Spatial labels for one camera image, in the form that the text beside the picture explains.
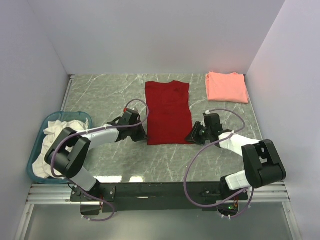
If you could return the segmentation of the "red t shirt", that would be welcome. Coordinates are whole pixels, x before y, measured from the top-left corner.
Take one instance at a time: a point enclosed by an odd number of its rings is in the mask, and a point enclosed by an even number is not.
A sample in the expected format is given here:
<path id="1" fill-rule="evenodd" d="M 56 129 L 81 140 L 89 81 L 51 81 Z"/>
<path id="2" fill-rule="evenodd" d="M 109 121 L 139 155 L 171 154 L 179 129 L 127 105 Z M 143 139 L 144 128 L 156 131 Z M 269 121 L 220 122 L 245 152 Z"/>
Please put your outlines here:
<path id="1" fill-rule="evenodd" d="M 145 98 L 149 108 L 148 145 L 189 144 L 186 137 L 193 129 L 189 89 L 188 83 L 176 80 L 145 83 Z"/>

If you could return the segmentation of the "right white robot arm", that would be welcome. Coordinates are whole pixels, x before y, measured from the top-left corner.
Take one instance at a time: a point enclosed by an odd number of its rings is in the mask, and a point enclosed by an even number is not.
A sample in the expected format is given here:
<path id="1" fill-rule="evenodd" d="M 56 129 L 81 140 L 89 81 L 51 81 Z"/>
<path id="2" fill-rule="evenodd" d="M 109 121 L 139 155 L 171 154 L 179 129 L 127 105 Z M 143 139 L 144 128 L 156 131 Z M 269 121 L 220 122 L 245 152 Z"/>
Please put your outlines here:
<path id="1" fill-rule="evenodd" d="M 219 195 L 230 200 L 237 191 L 258 189 L 287 177 L 275 144 L 270 139 L 257 140 L 224 129 L 217 113 L 206 112 L 204 121 L 197 121 L 185 138 L 186 142 L 205 145 L 209 142 L 218 148 L 229 150 L 243 160 L 244 170 L 223 176 L 219 183 Z"/>

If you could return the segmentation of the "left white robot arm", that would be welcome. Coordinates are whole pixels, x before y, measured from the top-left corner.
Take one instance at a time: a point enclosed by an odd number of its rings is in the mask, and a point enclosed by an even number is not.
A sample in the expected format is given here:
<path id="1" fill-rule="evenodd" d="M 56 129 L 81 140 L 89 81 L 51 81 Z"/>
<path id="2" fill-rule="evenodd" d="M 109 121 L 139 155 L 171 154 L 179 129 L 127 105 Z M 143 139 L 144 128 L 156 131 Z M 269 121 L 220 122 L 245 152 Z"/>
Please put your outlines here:
<path id="1" fill-rule="evenodd" d="M 44 157 L 53 168 L 53 174 L 72 181 L 82 188 L 82 195 L 88 201 L 103 196 L 101 183 L 85 168 L 84 162 L 91 149 L 104 144 L 113 144 L 130 137 L 133 142 L 147 138 L 140 114 L 133 109 L 125 109 L 122 116 L 106 125 L 92 128 L 80 134 L 70 127 L 64 128 Z"/>

